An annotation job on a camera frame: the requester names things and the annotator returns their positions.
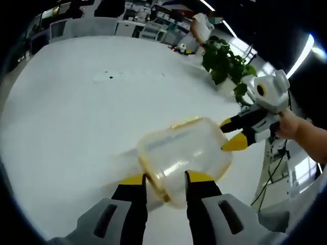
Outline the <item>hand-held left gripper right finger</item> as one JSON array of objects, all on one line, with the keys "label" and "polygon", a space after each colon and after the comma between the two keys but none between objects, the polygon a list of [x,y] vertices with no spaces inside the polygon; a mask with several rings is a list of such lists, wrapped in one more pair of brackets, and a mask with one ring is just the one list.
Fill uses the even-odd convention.
[{"label": "hand-held left gripper right finger", "polygon": [[286,234],[260,224],[258,214],[222,194],[208,174],[185,171],[186,214],[194,244],[282,244]]}]

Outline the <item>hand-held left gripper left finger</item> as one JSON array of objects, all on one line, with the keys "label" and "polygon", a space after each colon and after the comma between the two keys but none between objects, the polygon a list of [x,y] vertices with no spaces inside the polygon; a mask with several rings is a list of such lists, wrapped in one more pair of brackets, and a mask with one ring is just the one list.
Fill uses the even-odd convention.
[{"label": "hand-held left gripper left finger", "polygon": [[146,175],[138,174],[81,215],[73,232],[50,242],[142,242],[147,219]]}]

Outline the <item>person's right hand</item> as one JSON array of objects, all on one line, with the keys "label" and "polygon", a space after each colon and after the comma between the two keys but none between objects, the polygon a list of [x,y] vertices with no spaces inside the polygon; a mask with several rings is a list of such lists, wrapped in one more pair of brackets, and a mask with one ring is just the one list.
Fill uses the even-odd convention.
[{"label": "person's right hand", "polygon": [[276,131],[278,138],[295,139],[302,118],[293,113],[290,109],[286,109],[279,113],[279,129]]}]

